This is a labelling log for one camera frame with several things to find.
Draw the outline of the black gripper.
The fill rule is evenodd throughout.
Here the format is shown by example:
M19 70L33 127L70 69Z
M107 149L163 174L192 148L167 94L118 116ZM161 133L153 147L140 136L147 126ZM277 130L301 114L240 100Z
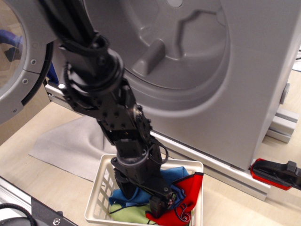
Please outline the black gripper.
M117 156L111 160L115 167L115 180L127 199L132 199L137 188L152 195L149 199L154 218L170 210L171 188L163 179L160 169L167 160L162 160L160 147L163 145L152 138L150 144L139 146L132 141L118 146Z

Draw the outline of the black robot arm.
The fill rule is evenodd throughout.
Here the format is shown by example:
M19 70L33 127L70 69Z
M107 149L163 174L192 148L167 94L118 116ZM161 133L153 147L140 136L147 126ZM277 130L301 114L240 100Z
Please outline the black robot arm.
M173 204L160 173L162 144L151 135L150 120L124 77L121 57L94 30L80 1L41 0L39 5L66 58L65 100L73 110L95 118L116 147L111 163L124 196L131 198L137 187L149 193L151 213L159 218Z

